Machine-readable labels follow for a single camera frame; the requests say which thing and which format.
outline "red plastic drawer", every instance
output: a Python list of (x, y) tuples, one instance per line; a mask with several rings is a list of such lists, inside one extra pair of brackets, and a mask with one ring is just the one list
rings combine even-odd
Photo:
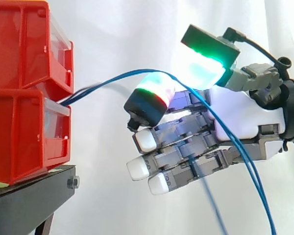
[(73, 93), (73, 44), (47, 2), (0, 0), (0, 88), (36, 88), (54, 101)]
[(70, 160), (71, 110), (38, 90), (0, 90), (0, 182), (14, 184)]

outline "white backdrop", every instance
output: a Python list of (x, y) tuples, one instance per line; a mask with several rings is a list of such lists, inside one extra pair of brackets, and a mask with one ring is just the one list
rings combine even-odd
[[(172, 53), (189, 23), (222, 35), (228, 26), (294, 64), (294, 1), (49, 0), (74, 42), (75, 89), (132, 69), (172, 71)], [(247, 45), (238, 66), (267, 62)], [(294, 66), (291, 69), (294, 78)], [(196, 181), (152, 196), (125, 164), (138, 156), (123, 105), (142, 77), (128, 78), (73, 105), (71, 164), (81, 178), (55, 214), (52, 235), (218, 235)], [(294, 235), (294, 146), (257, 163), (279, 235)], [(244, 165), (207, 177), (230, 235), (269, 235), (269, 223)]]

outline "blue wire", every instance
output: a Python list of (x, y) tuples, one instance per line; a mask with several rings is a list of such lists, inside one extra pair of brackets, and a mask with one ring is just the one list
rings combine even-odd
[(69, 99), (63, 101), (61, 104), (64, 105), (64, 106), (70, 105), (70, 104), (82, 99), (83, 97), (87, 96), (91, 92), (97, 90), (98, 88), (100, 88), (100, 87), (102, 87), (102, 86), (104, 86), (106, 84), (118, 81), (120, 79), (129, 77), (129, 76), (134, 76), (134, 75), (138, 75), (138, 74), (141, 74), (141, 73), (147, 73), (147, 72), (163, 72), (163, 73), (167, 74), (173, 80), (177, 81), (179, 84), (181, 84), (183, 87), (185, 87), (189, 92), (191, 92), (199, 101), (201, 101), (206, 106), (206, 108), (210, 111), (210, 113), (215, 117), (215, 119), (218, 121), (220, 126), (224, 129), (225, 133), (228, 135), (230, 140), (233, 142), (233, 144), (235, 145), (235, 147), (237, 148), (237, 150), (241, 154), (241, 157), (242, 157), (242, 159), (243, 159), (243, 161), (244, 161), (244, 163), (245, 163), (245, 165), (247, 167), (247, 170), (248, 170), (248, 172), (249, 172), (249, 174), (250, 174), (250, 176), (252, 178), (252, 181), (253, 181), (253, 183), (254, 183), (254, 185), (255, 185), (258, 193), (259, 193), (261, 201), (262, 201), (262, 203), (264, 205), (264, 208), (265, 208), (265, 211), (266, 211), (266, 214), (268, 216), (269, 223), (270, 223), (271, 234), (276, 235), (275, 226), (274, 226), (273, 219), (272, 219), (272, 216), (271, 216), (271, 213), (270, 213), (270, 210), (269, 210), (269, 205), (268, 205), (268, 202), (267, 202), (267, 199), (266, 199), (264, 188), (263, 188), (262, 183), (261, 183), (260, 176), (258, 174), (258, 171), (257, 171), (257, 168), (256, 168), (254, 162), (252, 161), (251, 157), (247, 153), (247, 151), (244, 148), (242, 142), (228, 129), (228, 127), (222, 122), (222, 120), (219, 118), (219, 116), (211, 109), (209, 104), (201, 97), (201, 95), (199, 95), (192, 88), (190, 88), (190, 87), (184, 85), (183, 83), (181, 83), (175, 76), (171, 75), (170, 73), (161, 71), (161, 70), (153, 70), (153, 69), (133, 70), (133, 71), (130, 71), (130, 72), (123, 73), (123, 74), (121, 74), (119, 76), (116, 76), (114, 78), (111, 78), (111, 79), (109, 79), (109, 80), (107, 80), (107, 81), (105, 81), (105, 82), (103, 82), (103, 83), (101, 83), (99, 85), (93, 86), (92, 88), (89, 88), (88, 90), (80, 93), (79, 95), (76, 95), (74, 98), (69, 98)]
[(228, 232), (227, 232), (227, 230), (226, 230), (226, 228), (225, 228), (225, 225), (224, 225), (224, 222), (223, 222), (223, 220), (222, 220), (222, 217), (221, 217), (220, 211), (219, 211), (218, 206), (217, 206), (217, 204), (216, 204), (216, 202), (215, 202), (215, 199), (214, 199), (214, 197), (213, 197), (213, 195), (212, 195), (212, 193), (211, 193), (211, 191), (210, 191), (210, 189), (209, 189), (208, 183), (207, 183), (207, 181), (206, 181), (205, 175), (203, 174), (203, 172), (202, 172), (202, 170), (201, 170), (200, 165), (197, 165), (197, 164), (195, 163), (195, 159), (194, 159), (194, 157), (193, 157), (192, 155), (189, 156), (189, 162), (190, 162), (190, 166), (195, 168), (195, 172), (196, 172), (196, 174), (197, 174), (197, 175), (200, 177), (200, 179), (201, 179), (201, 182), (202, 182), (202, 184), (203, 184), (203, 187), (204, 187), (204, 189), (205, 189), (205, 192), (206, 192), (206, 194), (207, 194), (207, 196), (208, 196), (208, 199), (209, 199), (209, 201), (210, 201), (210, 205), (212, 206), (212, 208), (213, 208), (214, 211), (215, 211), (215, 214), (216, 214), (216, 217), (217, 217), (217, 221), (218, 221), (218, 223), (219, 223), (219, 227), (220, 227), (222, 233), (223, 233), (224, 235), (228, 235)]

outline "metal bolt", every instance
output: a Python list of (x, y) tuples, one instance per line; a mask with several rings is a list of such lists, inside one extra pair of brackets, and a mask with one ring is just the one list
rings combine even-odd
[(79, 176), (73, 176), (68, 179), (68, 188), (76, 189), (79, 187)]

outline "black metal stand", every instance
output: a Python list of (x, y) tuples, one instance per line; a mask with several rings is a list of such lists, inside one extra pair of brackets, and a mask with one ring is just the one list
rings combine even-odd
[(25, 183), (0, 188), (0, 235), (48, 235), (53, 213), (75, 189), (74, 165), (62, 165), (54, 172)]

